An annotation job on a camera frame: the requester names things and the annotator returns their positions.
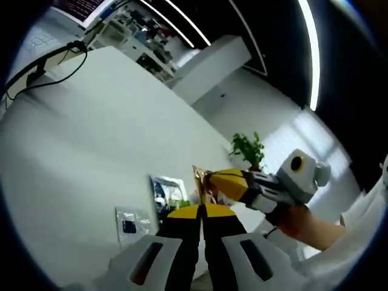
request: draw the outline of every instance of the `white table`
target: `white table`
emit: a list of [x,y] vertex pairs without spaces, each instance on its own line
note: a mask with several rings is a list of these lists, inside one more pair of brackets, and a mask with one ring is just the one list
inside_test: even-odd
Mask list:
[[[67,76],[83,57],[39,82]],[[192,193],[192,165],[231,167],[228,148],[181,98],[106,47],[66,82],[19,96],[0,123],[0,177],[26,248],[63,286],[99,275],[119,252],[115,206],[155,220],[148,174],[181,178]],[[248,230],[259,224],[239,207]]]

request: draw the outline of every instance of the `robotic hand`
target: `robotic hand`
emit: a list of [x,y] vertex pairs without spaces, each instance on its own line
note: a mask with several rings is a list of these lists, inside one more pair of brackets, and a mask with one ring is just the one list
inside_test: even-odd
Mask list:
[[226,197],[243,202],[247,207],[270,213],[280,206],[308,203],[330,179],[330,166],[294,150],[282,163],[276,175],[230,169],[208,174],[208,182]]
[[[310,201],[325,185],[330,167],[295,150],[276,175],[241,170],[207,174],[227,197],[264,213]],[[200,230],[214,290],[302,290],[308,280],[289,257],[259,233],[247,233],[226,206],[205,203],[178,209],[156,236],[146,235],[111,259],[108,271],[66,291],[190,290],[198,261]]]

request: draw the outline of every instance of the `white sleeve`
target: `white sleeve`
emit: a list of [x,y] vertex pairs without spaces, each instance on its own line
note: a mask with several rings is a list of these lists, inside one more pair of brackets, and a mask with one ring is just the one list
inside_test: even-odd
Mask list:
[[341,214],[341,225],[348,228],[353,227],[363,217],[372,201],[381,193],[383,187],[383,177],[381,177],[366,196],[358,198],[348,211]]

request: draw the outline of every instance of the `potted plant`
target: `potted plant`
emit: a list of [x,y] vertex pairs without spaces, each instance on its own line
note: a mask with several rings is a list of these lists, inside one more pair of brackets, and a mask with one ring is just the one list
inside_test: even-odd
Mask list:
[[250,163],[249,170],[261,172],[260,162],[264,157],[262,149],[263,144],[260,142],[259,134],[255,132],[255,140],[250,141],[249,138],[242,133],[235,133],[232,141],[233,149],[229,155],[242,155],[244,161]]

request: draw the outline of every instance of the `ceiling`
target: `ceiling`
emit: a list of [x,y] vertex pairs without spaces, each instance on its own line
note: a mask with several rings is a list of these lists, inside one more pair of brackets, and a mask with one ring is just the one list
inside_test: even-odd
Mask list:
[[[298,105],[308,105],[312,58],[307,26],[298,0],[172,2],[210,42],[225,34],[242,36],[252,55],[246,69],[250,68],[248,70],[281,90]],[[199,33],[166,0],[149,3],[174,23],[196,48],[207,47]]]

